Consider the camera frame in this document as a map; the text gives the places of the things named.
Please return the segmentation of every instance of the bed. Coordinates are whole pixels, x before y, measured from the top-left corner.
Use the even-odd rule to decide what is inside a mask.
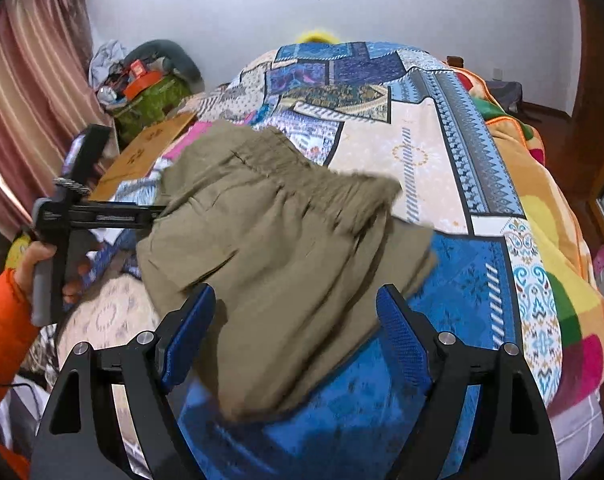
[[[393,215],[431,225],[439,259],[409,304],[467,344],[523,349],[552,417],[562,477],[573,473],[602,434],[604,298],[534,128],[508,116],[478,76],[395,43],[283,46],[193,102],[201,122],[276,126],[317,164],[397,178]],[[166,164],[160,158],[118,198],[152,202]],[[80,340],[121,344],[159,321],[134,257],[120,258],[113,273],[118,249],[134,248],[130,234],[119,237],[102,250],[96,285],[58,337],[60,365]],[[383,479],[423,398],[402,384],[380,338],[305,406],[269,424],[226,424],[193,380],[179,425],[207,478]],[[460,467],[478,393],[467,391],[442,478]],[[115,395],[122,434],[134,442],[125,396]]]

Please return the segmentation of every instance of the blue gripper pad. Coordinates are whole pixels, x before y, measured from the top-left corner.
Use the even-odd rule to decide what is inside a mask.
[[[432,384],[426,350],[386,286],[381,287],[377,292],[375,309],[384,335],[400,363],[404,379],[415,386],[420,393],[426,394]]]
[[[215,292],[212,286],[207,285],[200,295],[194,298],[193,307],[166,348],[162,374],[162,388],[165,392],[171,391],[186,380],[214,313]]]

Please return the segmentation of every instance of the striped curtain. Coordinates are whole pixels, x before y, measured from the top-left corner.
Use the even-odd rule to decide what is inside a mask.
[[[0,232],[30,222],[49,196],[73,137],[112,125],[88,86],[83,0],[0,3]]]

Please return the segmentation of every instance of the khaki shorts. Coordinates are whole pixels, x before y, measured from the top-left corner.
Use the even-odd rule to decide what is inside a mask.
[[[317,166],[274,128],[224,121],[165,171],[167,209],[137,246],[139,266],[161,316],[192,285],[213,286],[195,368],[226,418],[296,407],[378,328],[381,285],[421,285],[432,232],[391,218],[399,191]]]

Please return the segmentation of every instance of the human hand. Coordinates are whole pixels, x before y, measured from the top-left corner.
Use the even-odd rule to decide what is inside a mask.
[[[19,290],[21,290],[29,300],[33,294],[35,265],[52,258],[56,249],[57,248],[53,245],[43,244],[41,242],[33,242],[26,248],[17,269],[15,269],[13,279],[15,280],[15,284],[19,287]],[[66,283],[62,289],[62,294],[64,295],[64,301],[66,301],[66,303],[77,303],[80,299],[80,292],[82,291],[81,277],[88,274],[89,270],[90,260],[84,258],[77,267],[80,277],[77,280]]]

